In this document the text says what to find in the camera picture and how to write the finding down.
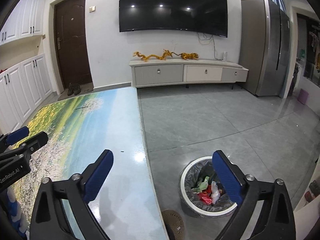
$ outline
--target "door handle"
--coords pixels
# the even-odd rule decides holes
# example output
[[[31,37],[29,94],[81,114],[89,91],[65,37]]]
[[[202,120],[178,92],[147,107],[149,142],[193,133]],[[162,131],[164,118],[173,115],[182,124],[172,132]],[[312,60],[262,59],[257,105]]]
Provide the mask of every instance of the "door handle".
[[[61,41],[61,40],[60,40],[60,38],[58,37],[58,38],[57,38],[57,46],[58,46],[58,49],[61,49],[61,47],[60,47],[60,41]]]

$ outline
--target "refrigerator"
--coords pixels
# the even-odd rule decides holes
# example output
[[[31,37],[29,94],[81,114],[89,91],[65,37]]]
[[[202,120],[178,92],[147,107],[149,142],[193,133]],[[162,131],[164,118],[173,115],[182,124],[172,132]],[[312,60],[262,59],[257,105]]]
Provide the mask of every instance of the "refrigerator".
[[[290,20],[272,0],[241,0],[239,64],[249,69],[240,84],[257,96],[278,96],[289,65]]]

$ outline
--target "golden dragon decoration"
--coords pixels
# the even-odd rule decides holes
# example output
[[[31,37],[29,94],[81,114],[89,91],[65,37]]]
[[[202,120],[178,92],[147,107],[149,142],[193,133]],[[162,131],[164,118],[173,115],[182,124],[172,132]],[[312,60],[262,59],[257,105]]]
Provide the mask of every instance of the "golden dragon decoration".
[[[181,54],[177,54],[177,53],[174,53],[174,52],[170,52],[169,50],[167,49],[164,49],[163,50],[163,54],[162,56],[157,56],[155,54],[151,54],[149,56],[145,56],[143,54],[141,54],[140,52],[136,51],[133,56],[137,56],[137,57],[140,57],[141,60],[144,60],[144,61],[148,61],[151,57],[155,57],[156,59],[159,59],[159,60],[166,60],[166,57],[172,57],[172,54],[175,54],[177,56],[181,56],[182,59],[184,60],[189,60],[189,59],[195,59],[195,60],[198,60],[199,59],[199,55],[197,53],[191,53],[191,54],[188,54],[188,53],[181,53]]]

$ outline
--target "trash bag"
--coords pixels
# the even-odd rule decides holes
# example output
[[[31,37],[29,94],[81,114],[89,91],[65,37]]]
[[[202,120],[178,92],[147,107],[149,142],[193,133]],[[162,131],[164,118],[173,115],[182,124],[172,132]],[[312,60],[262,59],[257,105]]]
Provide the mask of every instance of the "trash bag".
[[[190,168],[184,181],[185,191],[189,200],[196,207],[208,212],[219,212],[231,207],[234,202],[230,200],[227,193],[223,194],[214,205],[206,205],[200,200],[198,194],[191,190],[192,188],[197,187],[196,184],[200,178],[204,179],[206,176],[210,177],[208,181],[209,185],[212,181],[220,183],[220,179],[212,167],[212,160],[203,160]]]

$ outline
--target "door mat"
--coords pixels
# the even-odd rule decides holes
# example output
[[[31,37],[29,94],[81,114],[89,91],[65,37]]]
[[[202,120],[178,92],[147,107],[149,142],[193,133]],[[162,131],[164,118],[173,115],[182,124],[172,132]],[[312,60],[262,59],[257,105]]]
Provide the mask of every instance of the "door mat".
[[[81,88],[81,92],[76,96],[74,94],[72,94],[71,96],[68,96],[68,89],[64,90],[60,95],[60,97],[58,98],[58,101],[91,93],[93,91],[93,83],[81,85],[80,88]]]

